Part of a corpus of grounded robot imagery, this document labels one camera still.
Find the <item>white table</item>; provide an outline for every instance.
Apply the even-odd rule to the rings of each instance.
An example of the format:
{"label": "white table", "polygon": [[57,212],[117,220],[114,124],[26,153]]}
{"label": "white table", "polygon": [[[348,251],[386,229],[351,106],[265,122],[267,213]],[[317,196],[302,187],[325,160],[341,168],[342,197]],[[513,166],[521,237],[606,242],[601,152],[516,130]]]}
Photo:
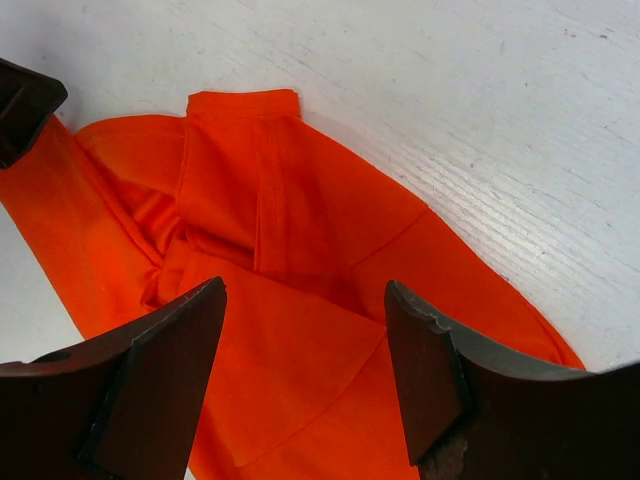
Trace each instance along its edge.
{"label": "white table", "polygon": [[[62,80],[72,129],[295,88],[601,370],[640,357],[639,28],[630,0],[0,0],[0,57]],[[0,246],[0,361],[80,340],[3,210]]]}

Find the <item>scratched white surface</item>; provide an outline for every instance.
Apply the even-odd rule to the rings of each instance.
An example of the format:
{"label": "scratched white surface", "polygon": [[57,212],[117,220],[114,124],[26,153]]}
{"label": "scratched white surface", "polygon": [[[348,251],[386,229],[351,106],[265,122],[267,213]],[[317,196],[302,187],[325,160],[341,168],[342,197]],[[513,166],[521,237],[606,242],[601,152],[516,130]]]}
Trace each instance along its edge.
{"label": "scratched white surface", "polygon": [[[72,129],[293,87],[588,367],[640,358],[635,0],[0,0],[0,57],[61,79]],[[0,360],[79,340],[4,211],[0,245]]]}

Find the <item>orange garment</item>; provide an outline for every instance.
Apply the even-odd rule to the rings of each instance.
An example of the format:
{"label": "orange garment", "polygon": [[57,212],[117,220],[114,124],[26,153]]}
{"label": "orange garment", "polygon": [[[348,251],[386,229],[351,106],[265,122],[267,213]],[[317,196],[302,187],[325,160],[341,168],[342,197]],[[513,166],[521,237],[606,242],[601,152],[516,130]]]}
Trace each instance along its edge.
{"label": "orange garment", "polygon": [[52,119],[0,200],[92,337],[212,276],[222,339],[191,468],[224,480],[417,479],[385,338],[398,279],[459,321],[581,367],[422,201],[305,125],[293,91],[200,93],[184,118]]}

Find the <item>red fabric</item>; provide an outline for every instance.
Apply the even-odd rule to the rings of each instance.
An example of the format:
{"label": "red fabric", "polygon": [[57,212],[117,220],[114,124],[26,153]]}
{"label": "red fabric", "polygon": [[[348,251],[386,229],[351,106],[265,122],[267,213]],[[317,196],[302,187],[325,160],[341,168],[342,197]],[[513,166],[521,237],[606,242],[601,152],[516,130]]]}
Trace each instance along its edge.
{"label": "red fabric", "polygon": [[0,199],[85,337],[212,276],[229,303],[199,479],[416,479],[388,280],[522,352],[581,367],[422,201],[300,119],[294,92],[200,93],[184,118],[52,119]]}

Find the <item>black object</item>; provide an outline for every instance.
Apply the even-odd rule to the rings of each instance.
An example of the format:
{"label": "black object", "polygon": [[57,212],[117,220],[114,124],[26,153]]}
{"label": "black object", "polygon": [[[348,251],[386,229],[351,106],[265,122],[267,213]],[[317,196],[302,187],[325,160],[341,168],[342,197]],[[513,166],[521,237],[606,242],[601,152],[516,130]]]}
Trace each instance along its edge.
{"label": "black object", "polygon": [[640,478],[640,364],[593,374],[535,359],[398,282],[385,304],[409,460],[421,479]]}
{"label": "black object", "polygon": [[182,480],[222,329],[206,282],[30,364],[0,365],[0,478]]}
{"label": "black object", "polygon": [[16,163],[67,98],[61,82],[0,59],[0,168]]}

